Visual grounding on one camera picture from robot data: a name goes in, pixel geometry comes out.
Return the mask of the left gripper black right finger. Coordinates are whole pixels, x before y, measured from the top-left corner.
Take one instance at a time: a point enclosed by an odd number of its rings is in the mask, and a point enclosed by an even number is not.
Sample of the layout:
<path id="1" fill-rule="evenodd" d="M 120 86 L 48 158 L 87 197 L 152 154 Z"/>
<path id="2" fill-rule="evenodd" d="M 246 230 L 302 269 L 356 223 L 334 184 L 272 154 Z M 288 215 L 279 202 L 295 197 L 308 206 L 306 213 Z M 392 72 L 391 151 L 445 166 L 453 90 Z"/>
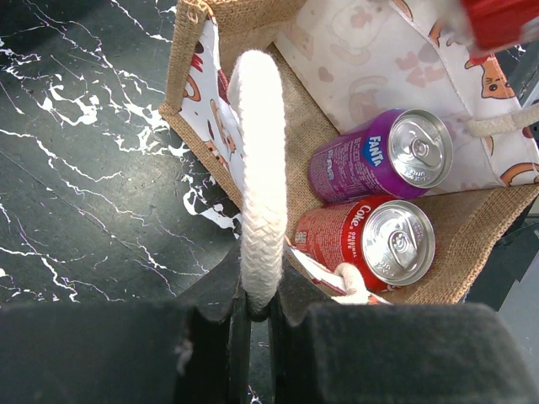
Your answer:
<path id="1" fill-rule="evenodd" d="M 484 305 L 340 305 L 290 263 L 270 305 L 278 403 L 535 403 Z"/>

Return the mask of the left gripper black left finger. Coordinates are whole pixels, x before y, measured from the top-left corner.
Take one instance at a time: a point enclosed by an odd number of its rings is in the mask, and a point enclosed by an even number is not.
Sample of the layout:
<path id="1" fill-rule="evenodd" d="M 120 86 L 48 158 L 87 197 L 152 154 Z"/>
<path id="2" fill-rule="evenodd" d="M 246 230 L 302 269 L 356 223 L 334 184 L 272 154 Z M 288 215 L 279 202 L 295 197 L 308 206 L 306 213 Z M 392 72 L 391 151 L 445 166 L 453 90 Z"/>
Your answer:
<path id="1" fill-rule="evenodd" d="M 239 250 L 177 297 L 1 310 L 4 403 L 241 403 Z"/>

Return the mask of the patterned canvas tote bag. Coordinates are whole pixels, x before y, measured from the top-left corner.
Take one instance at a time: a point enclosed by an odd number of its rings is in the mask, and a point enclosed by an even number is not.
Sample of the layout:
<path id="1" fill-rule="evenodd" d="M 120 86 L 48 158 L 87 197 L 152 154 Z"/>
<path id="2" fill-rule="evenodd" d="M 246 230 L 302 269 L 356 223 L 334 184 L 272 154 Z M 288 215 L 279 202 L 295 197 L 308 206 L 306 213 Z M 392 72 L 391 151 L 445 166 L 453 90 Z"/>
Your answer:
<path id="1" fill-rule="evenodd" d="M 444 32 L 431 1 L 181 1 L 161 116 L 236 205 L 243 138 L 235 62 L 268 51 L 280 70 L 286 132 L 264 143 L 288 205 L 288 231 L 320 200 L 308 162 L 325 141 L 390 109 L 423 109 L 451 135 L 447 178 L 418 199 L 433 223 L 435 261 L 393 303 L 456 303 L 494 244 L 538 194 L 537 106 L 522 108 L 495 56 L 473 58 Z"/>

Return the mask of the red soda can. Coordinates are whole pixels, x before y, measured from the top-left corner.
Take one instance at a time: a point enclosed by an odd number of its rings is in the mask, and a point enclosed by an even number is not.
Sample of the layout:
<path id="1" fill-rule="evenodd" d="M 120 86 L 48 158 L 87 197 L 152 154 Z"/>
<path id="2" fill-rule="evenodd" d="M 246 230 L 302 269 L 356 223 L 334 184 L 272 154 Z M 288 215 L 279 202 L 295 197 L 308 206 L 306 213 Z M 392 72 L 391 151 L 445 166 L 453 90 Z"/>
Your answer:
<path id="1" fill-rule="evenodd" d="M 538 0 L 451 1 L 446 18 L 473 56 L 538 39 Z"/>

